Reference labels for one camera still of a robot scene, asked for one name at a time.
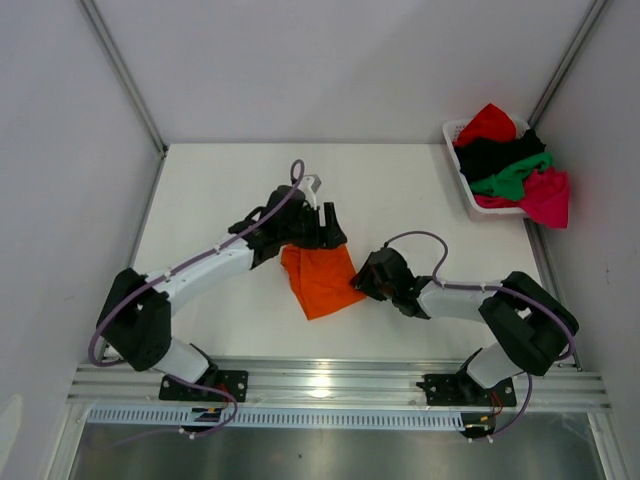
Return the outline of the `orange t shirt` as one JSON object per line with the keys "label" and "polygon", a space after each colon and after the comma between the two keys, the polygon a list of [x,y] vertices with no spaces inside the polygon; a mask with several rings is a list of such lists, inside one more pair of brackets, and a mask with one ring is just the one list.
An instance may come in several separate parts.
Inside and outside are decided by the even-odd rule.
{"label": "orange t shirt", "polygon": [[350,283],[356,275],[345,244],[335,249],[286,246],[280,264],[307,320],[336,313],[365,299]]}

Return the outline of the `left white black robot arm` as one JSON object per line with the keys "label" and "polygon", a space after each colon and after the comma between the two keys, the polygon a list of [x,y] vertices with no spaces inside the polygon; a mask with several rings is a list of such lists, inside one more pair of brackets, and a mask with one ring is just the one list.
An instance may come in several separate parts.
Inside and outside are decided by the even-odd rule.
{"label": "left white black robot arm", "polygon": [[345,245],[334,204],[318,206],[313,196],[311,189],[281,185],[211,249],[165,271],[119,272],[94,337],[113,347],[120,363],[178,378],[192,398],[209,398],[217,387],[213,363],[201,349],[174,337],[173,317],[191,300],[257,268],[285,246],[332,251]]}

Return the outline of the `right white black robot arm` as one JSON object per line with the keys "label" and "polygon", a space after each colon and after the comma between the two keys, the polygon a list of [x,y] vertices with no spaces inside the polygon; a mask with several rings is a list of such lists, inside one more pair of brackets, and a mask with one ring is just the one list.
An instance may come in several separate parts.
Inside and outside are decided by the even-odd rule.
{"label": "right white black robot arm", "polygon": [[426,374],[417,387],[430,406],[513,407],[512,379],[543,376],[571,354],[576,318],[529,275],[514,271],[489,284],[452,284],[417,276],[397,250],[385,246],[366,259],[350,281],[376,301],[390,301],[407,317],[462,319],[486,325],[495,341],[468,357],[454,374]]}

